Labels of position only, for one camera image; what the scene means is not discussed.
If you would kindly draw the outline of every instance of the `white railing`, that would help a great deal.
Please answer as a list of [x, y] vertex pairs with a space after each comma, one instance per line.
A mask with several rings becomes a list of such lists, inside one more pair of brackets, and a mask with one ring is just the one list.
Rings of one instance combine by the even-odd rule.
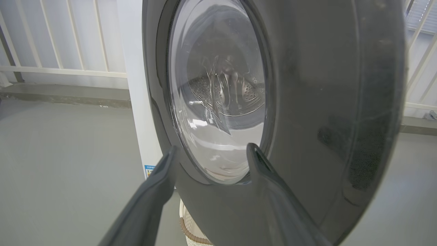
[[104, 64], [105, 64], [104, 71], [87, 70], [87, 68], [83, 62], [83, 54], [82, 54], [82, 49], [80, 46], [80, 41], [78, 38], [78, 32], [77, 32], [77, 28], [76, 28], [76, 22], [75, 22], [75, 18], [74, 18], [74, 14], [73, 14], [71, 0], [66, 0], [66, 5], [67, 5], [68, 14], [69, 14], [69, 21], [71, 24], [71, 29], [73, 31], [74, 42], [76, 44], [76, 51], [77, 51], [77, 55], [79, 57], [80, 69], [66, 69], [62, 65], [62, 61], [61, 61], [61, 58], [59, 55], [59, 50], [58, 50], [56, 42], [53, 38], [52, 29], [51, 29], [50, 23], [49, 23], [48, 18], [47, 18], [45, 0], [40, 0], [40, 5], [42, 8], [42, 13], [44, 16], [45, 25], [46, 25], [47, 31], [49, 33], [51, 45], [52, 45], [52, 48], [53, 48], [53, 51], [55, 54], [56, 62], [58, 64], [58, 68], [48, 68], [48, 67], [42, 66], [39, 55], [38, 55], [37, 48], [35, 46], [35, 42], [34, 42], [33, 37], [32, 37], [31, 30], [29, 28], [28, 21], [26, 19], [26, 15], [24, 13], [22, 2], [21, 2], [21, 0], [15, 0], [15, 3], [16, 3], [17, 9], [18, 9], [20, 20], [21, 20], [23, 27], [24, 27], [24, 32], [26, 34], [27, 42], [30, 46], [32, 56], [33, 56], [35, 63], [36, 63], [36, 67], [21, 66], [20, 61], [19, 61], [18, 56], [17, 56], [17, 52], [14, 48], [14, 44], [12, 43], [12, 39], [11, 39], [10, 34], [8, 32], [8, 29], [6, 27], [6, 23], [4, 21], [3, 15], [0, 11], [0, 27], [3, 31], [4, 37], [6, 39], [6, 43], [8, 46], [7, 48], [10, 50], [12, 59], [15, 63], [15, 66], [0, 66], [0, 71], [127, 78], [126, 73], [113, 72], [113, 71], [109, 70], [108, 57], [107, 57], [107, 53], [106, 53], [103, 32], [102, 32], [99, 4], [98, 4], [97, 0], [94, 0], [94, 13], [95, 13], [96, 24], [97, 24], [98, 30], [99, 30], [101, 54], [102, 54], [102, 58], [103, 58]]
[[[417, 0], [406, 0], [405, 8], [407, 9], [413, 3], [415, 4], [416, 1]], [[408, 48], [407, 51], [410, 53], [410, 57], [412, 57], [412, 52], [414, 52], [412, 51], [412, 47], [416, 44], [419, 34], [421, 34], [422, 32], [425, 21], [430, 16], [433, 7], [437, 6], [435, 2], [437, 1], [428, 0], [425, 8], [423, 9], [423, 12], [420, 16], [416, 28], [408, 31], [408, 32], [414, 31], [407, 45]], [[427, 48], [424, 54], [422, 55], [422, 57], [420, 58], [415, 69], [409, 70], [410, 74], [408, 76], [409, 79], [406, 85], [406, 103], [405, 103], [406, 108], [423, 109], [428, 111], [433, 110], [437, 112], [437, 105], [432, 104], [433, 101], [434, 103], [437, 101], [436, 95], [430, 93], [437, 81], [437, 66], [433, 67], [433, 64], [430, 63], [430, 61], [432, 60], [431, 58], [433, 57], [434, 52], [436, 51], [436, 48], [437, 48], [437, 32], [434, 33], [432, 40], [429, 42], [429, 44], [427, 44]], [[427, 70], [428, 72], [430, 71], [430, 69], [432, 70], [431, 72], [434, 72], [434, 76], [431, 79], [429, 79], [428, 76], [423, 76], [426, 69], [428, 69]]]

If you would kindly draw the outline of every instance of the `gray floor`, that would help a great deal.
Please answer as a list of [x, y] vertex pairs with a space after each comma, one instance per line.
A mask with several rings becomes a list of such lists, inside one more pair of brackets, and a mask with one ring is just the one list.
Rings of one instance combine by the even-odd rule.
[[[435, 245], [437, 137], [401, 134], [374, 201], [343, 246]], [[144, 180], [132, 112], [0, 104], [0, 245], [97, 245]], [[179, 196], [157, 246], [186, 245]]]
[[[143, 181], [131, 110], [1, 102], [0, 245], [97, 245]], [[184, 243], [177, 207], [163, 218], [179, 237], [157, 245]]]

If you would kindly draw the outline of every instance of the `wicker laundry basket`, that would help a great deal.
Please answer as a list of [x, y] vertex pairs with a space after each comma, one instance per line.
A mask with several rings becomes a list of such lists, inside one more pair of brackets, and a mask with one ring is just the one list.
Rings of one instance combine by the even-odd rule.
[[179, 203], [179, 217], [180, 228], [185, 234], [188, 246], [212, 245], [194, 222], [182, 200]]

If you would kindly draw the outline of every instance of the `front-loading washing machine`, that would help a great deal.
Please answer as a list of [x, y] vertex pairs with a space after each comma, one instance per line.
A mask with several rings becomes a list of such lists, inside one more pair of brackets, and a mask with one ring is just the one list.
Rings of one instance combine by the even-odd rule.
[[338, 245], [399, 130], [401, 1], [144, 0], [142, 25], [160, 146], [180, 149], [176, 188], [208, 239], [275, 245], [246, 156], [255, 143]]

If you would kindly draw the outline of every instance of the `brown basket rim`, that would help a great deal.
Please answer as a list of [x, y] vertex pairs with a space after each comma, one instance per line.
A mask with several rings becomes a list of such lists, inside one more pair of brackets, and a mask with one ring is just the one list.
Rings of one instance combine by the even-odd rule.
[[194, 236], [191, 232], [189, 232], [187, 227], [185, 226], [184, 218], [182, 218], [182, 217], [179, 218], [179, 224], [180, 224], [180, 228], [184, 232], [185, 236], [188, 237], [189, 239], [191, 239], [195, 242], [198, 242], [198, 243], [212, 245], [212, 243], [208, 239]]

